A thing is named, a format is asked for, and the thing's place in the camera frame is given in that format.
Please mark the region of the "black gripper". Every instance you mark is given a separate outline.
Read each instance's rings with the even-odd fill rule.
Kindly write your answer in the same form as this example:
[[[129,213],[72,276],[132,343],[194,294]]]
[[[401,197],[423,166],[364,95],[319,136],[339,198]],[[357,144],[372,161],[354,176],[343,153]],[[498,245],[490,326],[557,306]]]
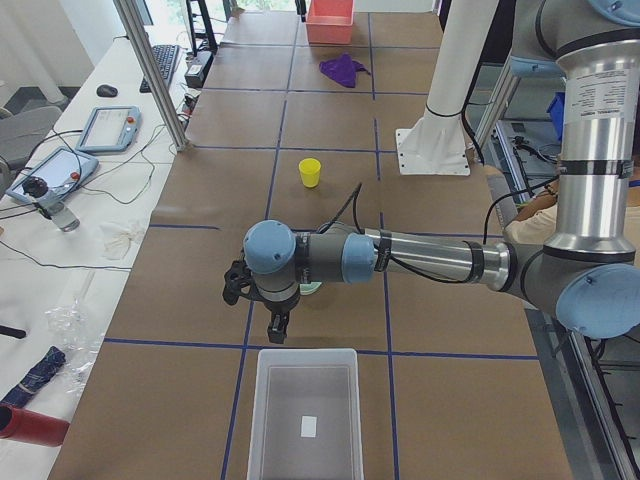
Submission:
[[[289,313],[298,305],[300,292],[294,290],[283,298],[268,299],[261,294],[261,302],[271,312],[271,320],[267,327],[267,336],[270,343],[284,344],[287,338]]]

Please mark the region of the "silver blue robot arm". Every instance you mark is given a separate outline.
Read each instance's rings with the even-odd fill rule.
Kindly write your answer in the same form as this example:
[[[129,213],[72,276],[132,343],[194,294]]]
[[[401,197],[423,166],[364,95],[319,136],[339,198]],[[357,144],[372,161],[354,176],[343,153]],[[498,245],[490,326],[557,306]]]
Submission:
[[[332,220],[295,233],[276,220],[254,225],[225,273],[223,297],[263,303],[267,332],[285,340],[300,288],[358,283],[407,271],[444,284],[482,283],[519,297],[592,339],[639,322],[639,271],[624,236],[639,95],[639,5],[635,1],[520,1],[513,53],[555,63],[566,79],[560,197],[554,233],[540,245],[481,245],[362,230]]]

